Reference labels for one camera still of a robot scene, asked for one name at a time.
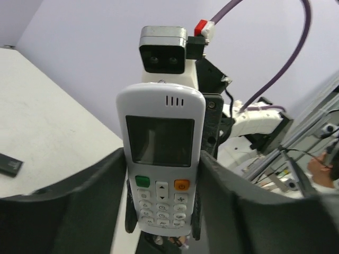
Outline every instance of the cable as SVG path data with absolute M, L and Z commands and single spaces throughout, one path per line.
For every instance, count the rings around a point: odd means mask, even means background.
M 227 132 L 224 132 L 220 139 L 219 139 L 219 144 L 218 145 L 221 145 L 223 143 L 226 142 L 226 140 L 229 138 L 229 136 L 231 135 L 231 132 L 232 132 L 232 126 L 233 124 L 235 123 L 235 121 L 233 120 L 233 104 L 234 104 L 234 98 L 233 96 L 228 92 L 226 86 L 225 86 L 225 93 L 226 95 L 228 96 L 228 98 L 230 99 L 230 104 L 229 104 L 229 116 L 230 116 L 230 119 L 232 120 L 230 126 L 227 126 L 228 130 Z M 223 123 L 227 123 L 229 125 L 229 119 L 225 119 L 225 118 L 221 118 L 221 125 L 223 125 Z
M 243 112 L 249 105 L 251 105 L 251 103 L 253 103 L 266 90 L 268 90 L 288 70 L 288 68 L 292 65 L 292 63 L 294 62 L 298 54 L 301 52 L 301 49 L 304 46 L 306 38 L 308 36 L 309 29 L 311 26 L 311 19 L 312 19 L 312 12 L 311 12 L 311 6 L 310 6 L 309 1 L 308 0 L 301 0 L 301 1 L 304 5 L 304 10 L 305 10 L 305 24 L 304 24 L 304 30 L 301 34 L 301 37 L 300 37 L 300 40 L 298 42 L 296 49 L 294 50 L 291 57 L 284 64 L 284 66 L 279 70 L 279 72 L 243 105 L 243 107 L 239 111 L 240 113 Z
M 327 115 L 330 115 L 332 113 L 339 112 L 339 108 L 335 108 L 334 110 L 328 111 Z
M 313 157 L 315 160 L 317 160 L 319 163 L 321 163 L 322 165 L 324 165 L 316 156 L 308 153 L 308 152 L 305 152 L 305 151 L 302 151 L 302 150 L 298 150 L 298 149 L 284 149 L 285 151 L 289 152 L 289 151 L 297 151 L 297 152 L 302 152 L 306 155 L 309 155 L 311 157 Z M 276 172 L 278 171 L 278 169 L 276 169 L 274 172 L 268 174 L 266 177 L 264 177 L 263 179 L 260 179 L 263 175 L 265 175 L 265 172 L 262 172 L 260 176 L 258 176 L 258 179 L 256 180 L 256 182 L 254 184 L 258 184 L 260 182 L 262 182 L 263 180 L 269 178 L 271 175 L 275 174 Z
M 277 109 L 286 112 L 286 109 L 283 106 L 278 105 L 267 105 L 262 107 L 247 107 L 246 110 L 248 111 L 259 111 L 259 110 L 270 110 L 270 109 Z
M 227 97 L 230 99 L 230 104 L 229 104 L 229 116 L 233 118 L 233 104 L 234 104 L 234 98 L 233 96 L 228 92 L 227 88 L 225 88 L 225 93 Z
M 214 24 L 218 24 L 218 22 L 227 14 L 229 13 L 235 6 L 241 3 L 242 0 L 231 0 L 228 4 L 226 4 L 213 18 L 211 21 Z
M 315 154 L 317 152 L 319 152 L 320 150 L 322 150 L 324 147 L 320 147 L 318 150 L 315 150 L 315 151 L 312 151 L 312 152 L 309 152 L 310 154 Z

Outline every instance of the camera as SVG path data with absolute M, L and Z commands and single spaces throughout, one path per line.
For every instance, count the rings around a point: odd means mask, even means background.
M 182 74 L 185 72 L 188 33 L 178 26 L 145 26 L 139 50 L 144 69 L 149 73 Z

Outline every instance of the arrow button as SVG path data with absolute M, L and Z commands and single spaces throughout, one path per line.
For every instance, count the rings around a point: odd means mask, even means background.
M 156 196 L 158 201 L 168 201 L 168 183 L 155 182 Z

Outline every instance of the wall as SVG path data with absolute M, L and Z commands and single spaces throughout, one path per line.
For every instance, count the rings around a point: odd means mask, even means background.
M 42 0 L 0 1 L 0 47 L 15 46 Z
M 45 0 L 17 48 L 61 88 L 115 133 L 120 134 L 115 95 L 140 81 L 140 30 L 145 25 L 179 25 L 193 32 L 200 19 L 223 5 L 215 1 Z M 293 109 L 319 90 L 337 70 L 339 6 L 313 0 L 312 31 L 300 57 L 265 96 Z M 234 82 L 243 101 L 282 66 L 301 34 L 303 9 L 295 0 L 243 1 L 217 26 L 207 57 Z

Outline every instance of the table surface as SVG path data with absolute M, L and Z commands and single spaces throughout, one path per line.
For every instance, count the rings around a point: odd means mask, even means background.
M 0 197 L 28 194 L 73 175 L 122 141 L 19 52 L 0 49 L 0 153 L 24 161 L 0 174 Z M 135 253 L 140 230 L 124 230 L 122 194 L 111 253 Z

